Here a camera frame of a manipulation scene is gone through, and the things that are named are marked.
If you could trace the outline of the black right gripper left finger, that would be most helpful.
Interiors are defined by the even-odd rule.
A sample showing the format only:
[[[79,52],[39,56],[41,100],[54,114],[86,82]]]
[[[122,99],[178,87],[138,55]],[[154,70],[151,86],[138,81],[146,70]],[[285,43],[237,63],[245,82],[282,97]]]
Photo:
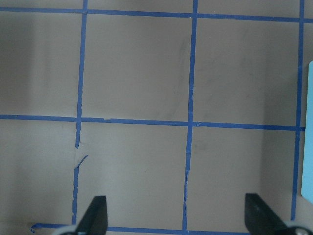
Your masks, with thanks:
[[[108,229],[106,196],[95,196],[76,227],[77,235],[105,235]]]

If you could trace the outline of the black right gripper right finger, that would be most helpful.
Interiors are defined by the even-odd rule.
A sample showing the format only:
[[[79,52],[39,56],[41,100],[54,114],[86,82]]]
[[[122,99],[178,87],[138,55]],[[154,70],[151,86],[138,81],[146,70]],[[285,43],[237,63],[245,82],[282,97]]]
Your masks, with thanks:
[[[245,226],[251,235],[283,235],[288,226],[256,193],[245,195]]]

